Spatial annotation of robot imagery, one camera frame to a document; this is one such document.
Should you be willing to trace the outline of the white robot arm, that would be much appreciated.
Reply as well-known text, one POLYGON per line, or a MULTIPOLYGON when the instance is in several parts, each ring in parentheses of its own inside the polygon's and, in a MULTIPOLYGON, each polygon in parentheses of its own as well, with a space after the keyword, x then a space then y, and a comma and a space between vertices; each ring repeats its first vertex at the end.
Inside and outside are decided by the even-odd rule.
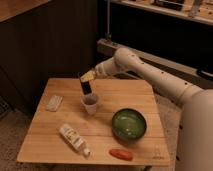
POLYGON ((213 171, 213 89, 203 89, 160 70, 128 48, 80 76, 82 82, 97 77, 135 72, 182 108, 179 122, 175 171, 213 171))

